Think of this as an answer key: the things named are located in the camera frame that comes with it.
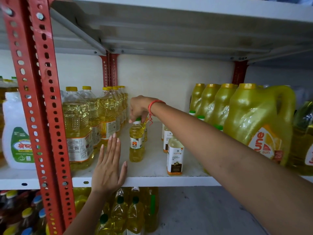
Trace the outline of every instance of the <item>green cap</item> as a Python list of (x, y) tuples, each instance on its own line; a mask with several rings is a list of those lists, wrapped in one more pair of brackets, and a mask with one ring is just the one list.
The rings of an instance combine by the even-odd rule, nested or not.
[(109, 217), (108, 217), (107, 214), (102, 214), (102, 215), (100, 216), (100, 223), (101, 223), (101, 224), (105, 224), (105, 223), (108, 221), (108, 219), (109, 219)]
[(223, 130), (223, 126), (220, 124), (214, 124), (214, 127), (217, 128), (218, 130)]
[(139, 197), (138, 196), (134, 196), (133, 197), (133, 204), (138, 204), (139, 202)]
[(123, 204), (123, 203), (124, 203), (124, 197), (123, 197), (123, 196), (119, 196), (119, 197), (117, 198), (117, 203), (118, 203), (118, 204)]

